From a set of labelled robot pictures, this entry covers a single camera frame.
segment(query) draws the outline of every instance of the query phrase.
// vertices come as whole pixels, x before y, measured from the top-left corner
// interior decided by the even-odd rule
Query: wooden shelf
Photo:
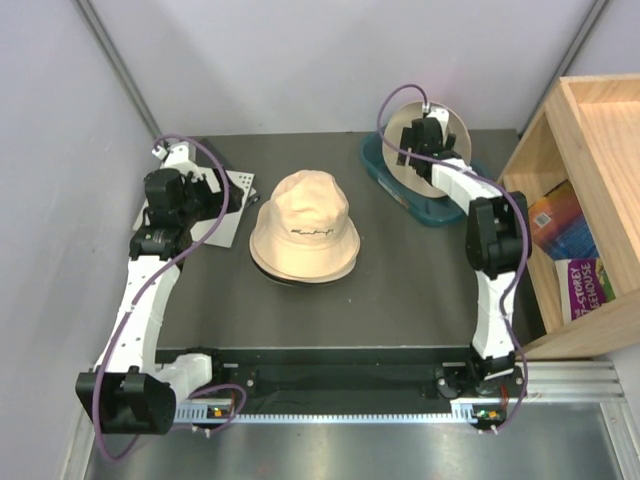
[[[528,266],[547,336],[528,346],[532,358],[593,356],[640,341],[640,314],[632,314],[640,312],[640,75],[560,79],[501,176],[529,204],[565,179],[616,300],[564,325],[553,261],[534,247]],[[603,335],[607,322],[617,331]]]

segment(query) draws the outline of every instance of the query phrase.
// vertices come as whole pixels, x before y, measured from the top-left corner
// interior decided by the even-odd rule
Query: dark gray table
[[[256,174],[262,201],[242,218],[231,249],[203,247],[186,262],[160,334],[160,347],[443,346],[471,341],[477,282],[464,254],[465,223],[427,228],[366,173],[364,134],[216,137],[234,169]],[[515,148],[512,130],[472,131],[474,158],[498,175]],[[253,265],[249,235],[259,206],[286,175],[334,175],[362,238],[355,270],[334,285],[277,285]],[[516,297],[523,343],[542,334],[528,278]]]

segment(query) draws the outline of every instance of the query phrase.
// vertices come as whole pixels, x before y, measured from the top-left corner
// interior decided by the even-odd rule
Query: gray wall
[[[94,0],[160,127],[194,135],[367,131],[410,81],[521,128],[591,3]]]
[[[0,477],[56,478],[126,278],[151,139],[68,0],[3,2]]]
[[[640,72],[640,2],[613,0],[570,70],[571,75]],[[640,426],[640,345],[609,356]]]

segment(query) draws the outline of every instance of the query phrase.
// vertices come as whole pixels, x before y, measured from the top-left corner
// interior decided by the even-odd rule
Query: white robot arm
[[[444,191],[468,217],[466,256],[478,279],[478,318],[466,383],[477,386],[514,371],[514,345],[507,324],[510,327],[512,323],[515,289],[509,291],[509,287],[522,256],[522,237],[529,231],[521,231],[513,207],[497,188],[470,175],[472,168],[453,150],[456,139],[448,133],[448,121],[446,109],[423,107],[423,117],[403,130],[401,148],[436,161],[410,158],[407,164],[407,156],[400,153],[397,164],[413,168],[418,176]],[[524,195],[510,195],[526,218]]]
[[[144,221],[130,242],[127,285],[109,345],[125,314],[124,329],[104,369],[100,395],[100,423],[104,433],[166,433],[173,423],[176,405],[213,378],[211,357],[187,353],[156,371],[156,346],[169,295],[182,265],[172,259],[192,244],[195,223],[216,218],[222,192],[213,193],[195,163],[195,151],[186,142],[153,152],[163,160],[145,178],[149,206]],[[216,176],[226,175],[214,172]],[[242,190],[229,181],[227,212],[241,208]],[[149,285],[135,308],[133,299],[156,272],[171,266]],[[107,348],[91,372],[81,373],[76,393],[91,417],[96,372],[105,362]]]
[[[443,160],[443,164],[457,167],[457,170],[444,165],[434,165],[432,170],[432,184],[444,191],[462,210],[469,215],[469,205],[479,198],[502,198],[502,194],[495,188],[480,183],[463,172],[473,172],[463,160]],[[515,277],[515,271],[500,273],[492,279],[483,271],[476,271],[478,279],[478,323],[471,345],[478,355],[488,358],[506,357],[514,351],[513,342],[507,332],[504,317],[500,308],[500,299]],[[504,307],[507,321],[511,325],[513,315],[514,290],[506,298]],[[502,371],[492,372],[484,379],[507,375],[513,372],[513,367]]]

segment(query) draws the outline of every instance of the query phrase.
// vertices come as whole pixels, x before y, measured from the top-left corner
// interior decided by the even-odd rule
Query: colorful book
[[[553,260],[596,258],[598,250],[568,180],[529,207],[531,238]]]
[[[599,258],[558,260],[562,320],[570,323],[615,298]]]

